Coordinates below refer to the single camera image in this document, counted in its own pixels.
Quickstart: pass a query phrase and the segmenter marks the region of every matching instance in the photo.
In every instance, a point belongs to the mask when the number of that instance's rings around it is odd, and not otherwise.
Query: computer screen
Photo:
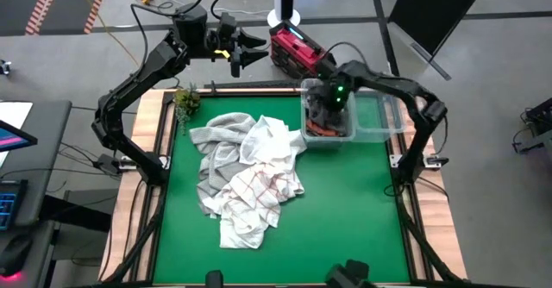
[[[36,138],[0,121],[0,152],[36,145]]]

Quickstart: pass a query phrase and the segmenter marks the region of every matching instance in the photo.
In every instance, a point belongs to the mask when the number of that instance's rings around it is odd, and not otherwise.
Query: green mat
[[[372,106],[373,121],[379,121],[375,100]],[[299,110],[298,97],[204,98],[188,128],[245,112],[299,129]],[[305,194],[283,205],[278,228],[266,231],[257,250],[219,247],[219,220],[198,207],[201,158],[189,136],[177,133],[155,284],[202,285],[212,270],[221,270],[226,284],[322,283],[334,264],[347,259],[368,263],[373,282],[409,281],[397,208],[383,194],[391,183],[385,144],[349,143],[337,151],[302,153],[296,168]]]

